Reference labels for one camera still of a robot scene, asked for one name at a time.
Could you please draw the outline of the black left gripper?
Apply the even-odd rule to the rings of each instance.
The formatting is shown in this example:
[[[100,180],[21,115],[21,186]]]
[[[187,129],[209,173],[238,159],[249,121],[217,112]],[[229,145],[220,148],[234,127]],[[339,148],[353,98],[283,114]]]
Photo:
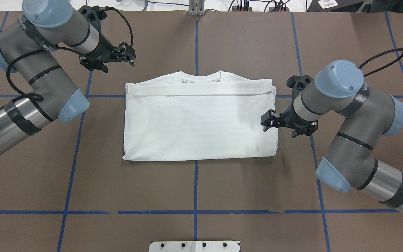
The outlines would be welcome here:
[[[108,73],[105,63],[127,62],[134,67],[135,59],[135,50],[125,42],[119,44],[118,47],[113,46],[110,42],[98,42],[93,51],[79,57],[79,63],[89,71],[102,70],[104,73]]]

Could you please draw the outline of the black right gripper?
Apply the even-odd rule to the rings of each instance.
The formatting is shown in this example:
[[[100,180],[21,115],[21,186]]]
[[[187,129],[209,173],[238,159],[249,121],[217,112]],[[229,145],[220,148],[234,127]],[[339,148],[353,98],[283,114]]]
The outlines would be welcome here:
[[[268,110],[261,116],[260,125],[263,126],[264,132],[270,128],[291,128],[292,138],[300,135],[311,136],[318,129],[318,121],[306,121],[292,110],[280,114],[275,110]]]

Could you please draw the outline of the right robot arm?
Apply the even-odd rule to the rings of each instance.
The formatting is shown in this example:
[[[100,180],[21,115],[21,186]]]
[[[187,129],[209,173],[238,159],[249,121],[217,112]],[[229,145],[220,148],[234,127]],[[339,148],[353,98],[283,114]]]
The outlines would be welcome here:
[[[315,78],[292,76],[291,103],[283,113],[266,111],[263,130],[271,127],[293,129],[292,137],[311,136],[318,119],[334,111],[345,117],[316,177],[341,193],[355,188],[381,204],[403,212],[403,171],[371,156],[381,136],[403,129],[403,102],[371,88],[360,68],[345,59],[328,64]]]

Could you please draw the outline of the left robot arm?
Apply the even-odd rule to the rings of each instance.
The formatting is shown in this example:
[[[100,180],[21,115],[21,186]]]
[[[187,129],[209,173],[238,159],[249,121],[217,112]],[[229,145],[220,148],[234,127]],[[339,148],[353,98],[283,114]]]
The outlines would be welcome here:
[[[72,121],[89,108],[83,91],[52,53],[66,50],[79,56],[87,70],[108,72],[107,63],[136,59],[133,43],[114,46],[101,31],[112,7],[68,0],[24,0],[21,16],[0,31],[0,69],[18,96],[0,107],[0,155],[55,120]]]

